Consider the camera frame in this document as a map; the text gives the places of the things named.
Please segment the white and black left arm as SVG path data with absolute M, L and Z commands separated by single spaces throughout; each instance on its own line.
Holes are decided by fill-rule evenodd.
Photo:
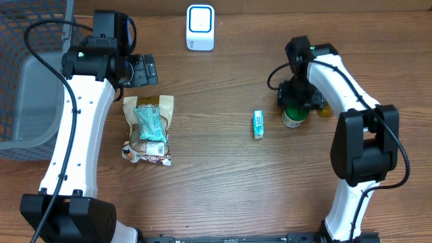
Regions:
M 117 220 L 116 208 L 97 198 L 97 163 L 108 110 L 119 82 L 133 79 L 135 41 L 91 36 L 72 46 L 54 71 L 64 102 L 51 164 L 37 194 L 22 196 L 20 212 L 32 241 L 144 242 L 142 232 Z

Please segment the yellow oil bottle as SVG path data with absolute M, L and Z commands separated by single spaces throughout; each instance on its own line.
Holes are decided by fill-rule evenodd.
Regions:
M 324 108 L 321 110 L 317 110 L 317 113 L 321 117 L 331 117 L 333 115 L 333 109 L 330 107 L 328 103 L 324 105 Z

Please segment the teal snack packet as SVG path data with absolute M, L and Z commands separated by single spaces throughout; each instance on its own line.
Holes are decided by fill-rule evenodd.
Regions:
M 157 105 L 139 105 L 134 108 L 138 118 L 140 139 L 155 142 L 167 142 L 163 133 L 160 108 Z

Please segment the green lid jar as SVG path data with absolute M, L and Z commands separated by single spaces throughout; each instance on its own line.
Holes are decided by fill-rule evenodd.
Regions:
M 289 128 L 299 127 L 310 113 L 309 108 L 299 108 L 295 105 L 287 105 L 282 113 L 281 120 Z

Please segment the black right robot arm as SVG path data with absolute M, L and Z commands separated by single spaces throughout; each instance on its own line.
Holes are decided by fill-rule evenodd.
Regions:
M 399 113 L 368 95 L 344 67 L 329 43 L 312 45 L 307 36 L 286 45 L 293 76 L 277 89 L 285 126 L 296 128 L 311 111 L 331 109 L 337 126 L 330 150 L 338 184 L 329 214 L 317 233 L 290 233 L 288 242 L 379 242 L 377 233 L 363 233 L 369 201 L 387 173 L 396 168 Z

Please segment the tissue pack white green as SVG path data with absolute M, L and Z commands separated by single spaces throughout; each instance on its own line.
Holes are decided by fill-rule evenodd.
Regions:
M 264 117 L 262 110 L 254 111 L 253 115 L 253 132 L 255 139 L 264 138 Z

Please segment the brown snack bag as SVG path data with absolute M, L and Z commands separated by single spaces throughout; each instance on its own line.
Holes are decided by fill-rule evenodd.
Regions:
M 171 165 L 168 129 L 171 125 L 174 97 L 126 97 L 123 111 L 130 127 L 130 138 L 124 142 L 122 157 L 132 163 L 148 161 Z

